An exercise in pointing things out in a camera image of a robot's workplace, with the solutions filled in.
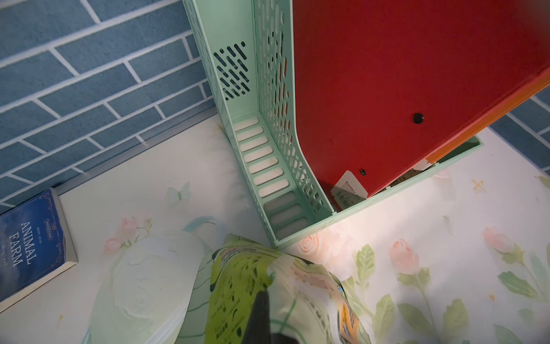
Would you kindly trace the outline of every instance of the paper tag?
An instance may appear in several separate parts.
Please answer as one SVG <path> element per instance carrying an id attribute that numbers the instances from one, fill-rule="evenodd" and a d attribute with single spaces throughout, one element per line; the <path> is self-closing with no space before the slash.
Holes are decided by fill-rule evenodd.
<path id="1" fill-rule="evenodd" d="M 413 166 L 412 168 L 417 171 L 424 171 L 430 166 L 432 166 L 432 164 L 429 161 L 427 161 L 426 159 L 422 159 L 419 162 L 417 162 L 416 165 Z"/>
<path id="2" fill-rule="evenodd" d="M 422 171 L 415 170 L 414 168 L 411 168 L 407 172 L 403 173 L 401 177 L 394 180 L 389 186 L 394 187 L 399 183 L 403 183 L 405 180 L 413 178 L 415 175 L 422 173 Z"/>
<path id="3" fill-rule="evenodd" d="M 355 178 L 353 173 L 346 171 L 338 183 L 332 188 L 331 194 L 342 210 L 351 207 L 365 199 L 369 193 Z"/>

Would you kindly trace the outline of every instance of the blue book cover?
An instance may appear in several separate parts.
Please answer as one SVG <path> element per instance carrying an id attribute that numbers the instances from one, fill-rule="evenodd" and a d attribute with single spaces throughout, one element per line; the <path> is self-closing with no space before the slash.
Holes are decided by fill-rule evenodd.
<path id="1" fill-rule="evenodd" d="M 75 264 L 66 228 L 53 189 L 0 215 L 0 312 Z"/>

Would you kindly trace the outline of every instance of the slotted vent holes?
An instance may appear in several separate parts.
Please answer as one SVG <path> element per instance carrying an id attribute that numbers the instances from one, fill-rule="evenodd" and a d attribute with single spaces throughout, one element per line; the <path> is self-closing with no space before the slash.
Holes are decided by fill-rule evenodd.
<path id="1" fill-rule="evenodd" d="M 258 0 L 256 32 L 260 35 L 258 51 L 258 77 L 260 111 L 269 126 L 273 138 L 287 162 L 292 177 L 302 191 L 310 210 L 316 214 L 322 208 L 330 212 L 329 205 L 319 197 L 318 183 L 312 182 L 311 172 L 295 144 L 293 82 L 289 72 L 292 58 L 288 25 L 284 25 L 284 10 L 276 0 Z"/>
<path id="2" fill-rule="evenodd" d="M 219 80 L 223 84 L 225 100 L 235 99 L 250 92 L 250 79 L 246 76 L 249 69 L 245 64 L 248 57 L 242 49 L 245 46 L 245 42 L 241 42 L 240 45 L 235 43 L 233 46 L 220 48 L 213 54 L 216 58 L 216 69 L 222 75 Z"/>

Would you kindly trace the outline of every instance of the mint green magazine file holder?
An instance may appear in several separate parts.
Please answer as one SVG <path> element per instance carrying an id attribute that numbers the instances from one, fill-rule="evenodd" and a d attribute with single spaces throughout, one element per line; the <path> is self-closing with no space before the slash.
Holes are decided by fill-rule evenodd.
<path id="1" fill-rule="evenodd" d="M 422 173 L 336 212 L 296 134 L 291 0 L 184 4 L 225 132 L 273 247 L 312 235 L 483 145 L 474 137 Z"/>

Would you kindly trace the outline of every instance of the wall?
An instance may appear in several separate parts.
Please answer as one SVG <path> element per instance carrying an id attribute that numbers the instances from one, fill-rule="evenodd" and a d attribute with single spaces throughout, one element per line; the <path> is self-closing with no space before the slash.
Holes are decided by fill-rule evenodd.
<path id="1" fill-rule="evenodd" d="M 0 214 L 214 106 L 181 1 L 4 1 L 0 35 Z"/>
<path id="2" fill-rule="evenodd" d="M 493 123 L 491 129 L 550 177 L 550 86 Z"/>

